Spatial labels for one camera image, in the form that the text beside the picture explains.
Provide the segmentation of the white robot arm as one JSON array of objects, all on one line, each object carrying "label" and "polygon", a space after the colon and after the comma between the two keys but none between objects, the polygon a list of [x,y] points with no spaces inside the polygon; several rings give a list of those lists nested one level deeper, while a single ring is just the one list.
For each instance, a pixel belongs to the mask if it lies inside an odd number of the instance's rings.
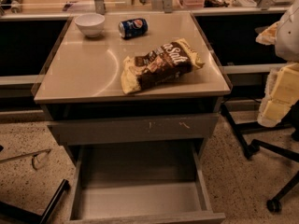
[{"label": "white robot arm", "polygon": [[265,96],[257,121],[264,127],[275,127],[299,101],[299,0],[295,0],[281,19],[258,34],[256,41],[274,45],[275,53],[287,62],[268,75]]}]

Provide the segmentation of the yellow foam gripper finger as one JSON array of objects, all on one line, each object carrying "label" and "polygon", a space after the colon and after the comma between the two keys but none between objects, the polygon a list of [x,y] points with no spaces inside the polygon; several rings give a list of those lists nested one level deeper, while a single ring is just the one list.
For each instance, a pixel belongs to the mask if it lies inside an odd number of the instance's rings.
[{"label": "yellow foam gripper finger", "polygon": [[266,80],[264,98],[257,121],[264,127],[275,127],[299,100],[299,63],[287,63],[273,69]]},{"label": "yellow foam gripper finger", "polygon": [[276,33],[278,22],[274,22],[270,26],[258,27],[255,32],[258,34],[256,42],[262,45],[274,45],[276,43]]}]

